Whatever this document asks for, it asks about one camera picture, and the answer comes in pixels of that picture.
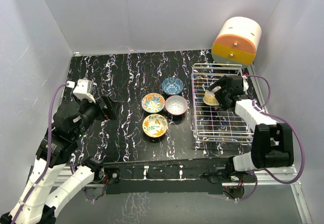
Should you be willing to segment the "red rimmed grey bowl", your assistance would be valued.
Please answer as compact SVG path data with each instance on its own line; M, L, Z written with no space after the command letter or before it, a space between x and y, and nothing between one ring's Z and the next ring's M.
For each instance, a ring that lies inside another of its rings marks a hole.
M165 104L166 111L171 115L182 115L187 111L187 100L179 95L173 95L167 98Z

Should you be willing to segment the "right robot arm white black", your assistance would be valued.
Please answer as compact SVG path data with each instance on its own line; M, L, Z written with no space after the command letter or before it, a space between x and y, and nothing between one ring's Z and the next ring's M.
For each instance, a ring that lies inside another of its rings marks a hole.
M245 76L222 76L206 89L204 103L231 109L253 131L250 152L230 157L222 171L230 181L239 181L246 171L293 165L292 128L267 115L247 94Z

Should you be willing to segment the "yellow dotted bowl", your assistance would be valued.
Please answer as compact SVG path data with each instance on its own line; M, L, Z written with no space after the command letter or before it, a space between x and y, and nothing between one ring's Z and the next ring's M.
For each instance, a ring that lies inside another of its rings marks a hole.
M215 92L220 89L219 86L215 87L214 89L206 90L204 97L203 97L203 102L209 106L218 106L219 102L216 99Z

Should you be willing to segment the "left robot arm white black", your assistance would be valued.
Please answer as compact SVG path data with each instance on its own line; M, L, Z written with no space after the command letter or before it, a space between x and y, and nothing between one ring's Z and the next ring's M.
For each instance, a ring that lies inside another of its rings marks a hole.
M55 223L65 205L87 184L104 179L101 161L89 157L56 190L52 187L59 173L77 148L77 141L94 121L116 120L121 103L108 95L95 102L75 98L63 102L56 113L49 112L49 127L37 152L25 189L1 223Z

